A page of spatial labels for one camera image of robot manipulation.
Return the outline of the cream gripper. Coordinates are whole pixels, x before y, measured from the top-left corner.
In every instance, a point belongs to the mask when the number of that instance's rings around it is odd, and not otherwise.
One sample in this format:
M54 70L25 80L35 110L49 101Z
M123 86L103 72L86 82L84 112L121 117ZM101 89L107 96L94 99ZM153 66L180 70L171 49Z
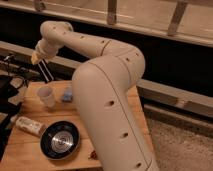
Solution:
M51 59L54 56L55 56L55 47L46 40L40 40L32 53L31 63L33 65L38 64L40 74L44 78L45 83L48 83L48 81L53 81L54 77L50 69L48 68L46 61L43 59Z

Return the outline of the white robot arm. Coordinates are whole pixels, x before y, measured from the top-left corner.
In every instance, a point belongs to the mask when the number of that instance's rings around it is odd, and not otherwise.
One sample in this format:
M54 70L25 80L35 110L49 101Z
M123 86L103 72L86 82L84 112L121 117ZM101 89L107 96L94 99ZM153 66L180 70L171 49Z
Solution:
M33 64L64 46L88 58L72 76L73 100L103 170L160 171L127 100L144 74L143 53L122 41L76 32L67 22L45 21L40 32Z

